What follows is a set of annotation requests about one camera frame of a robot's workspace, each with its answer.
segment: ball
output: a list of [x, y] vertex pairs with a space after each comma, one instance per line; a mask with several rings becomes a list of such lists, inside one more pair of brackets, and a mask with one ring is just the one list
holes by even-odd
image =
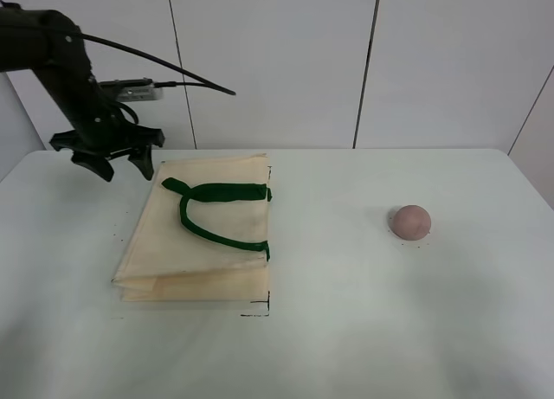
[[419, 241], [431, 229], [431, 216], [423, 207], [404, 206], [392, 220], [392, 231], [405, 241]]

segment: white table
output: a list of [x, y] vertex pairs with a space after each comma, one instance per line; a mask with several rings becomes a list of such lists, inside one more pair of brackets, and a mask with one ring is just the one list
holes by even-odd
[[[0, 397], [554, 397], [554, 213], [506, 155], [268, 154], [266, 318], [114, 301], [151, 183], [27, 156], [0, 183]], [[404, 204], [423, 241], [388, 230]]]

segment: table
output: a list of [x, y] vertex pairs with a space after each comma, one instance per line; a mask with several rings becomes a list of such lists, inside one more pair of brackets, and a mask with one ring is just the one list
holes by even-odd
[[[505, 154], [267, 153], [262, 318], [114, 301], [151, 183], [28, 155], [0, 183], [0, 396], [554, 397], [554, 212]], [[404, 204], [431, 214], [424, 240], [390, 232]]]

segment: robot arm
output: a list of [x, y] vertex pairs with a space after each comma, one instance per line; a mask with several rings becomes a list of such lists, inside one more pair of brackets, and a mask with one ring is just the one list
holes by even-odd
[[[85, 35], [81, 35], [79, 27], [58, 11], [22, 10], [18, 4], [4, 3], [0, 8], [0, 72], [31, 69], [68, 118], [74, 129], [52, 137], [50, 144], [55, 150], [73, 150], [75, 164], [107, 181], [113, 177], [108, 161], [128, 155], [150, 180], [154, 172], [151, 148], [164, 144], [164, 134], [125, 118], [122, 109], [130, 109], [115, 100], [113, 89], [104, 90], [94, 78]], [[178, 71], [191, 75], [181, 68]], [[235, 94], [194, 74], [192, 77], [206, 83], [199, 86]]]

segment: green bag handle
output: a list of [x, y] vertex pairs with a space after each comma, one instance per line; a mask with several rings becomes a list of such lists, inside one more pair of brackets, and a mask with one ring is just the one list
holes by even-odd
[[260, 241], [256, 243], [250, 243], [246, 241], [235, 241], [228, 239], [215, 233], [211, 233], [205, 228], [201, 228], [195, 224], [187, 216], [187, 204], [190, 200], [196, 200], [203, 203], [228, 203], [237, 200], [254, 201], [265, 200], [269, 202], [273, 198], [271, 190], [266, 184], [239, 184], [239, 183], [206, 183], [200, 184], [196, 187], [189, 187], [186, 183], [177, 180], [176, 178], [166, 178], [162, 185], [170, 191], [176, 192], [183, 196], [179, 202], [179, 214], [181, 217], [181, 224], [185, 226], [190, 232], [214, 241], [215, 243], [221, 243], [225, 246], [232, 248], [251, 250], [253, 252], [266, 251], [267, 260], [269, 261], [269, 245], [267, 241]]

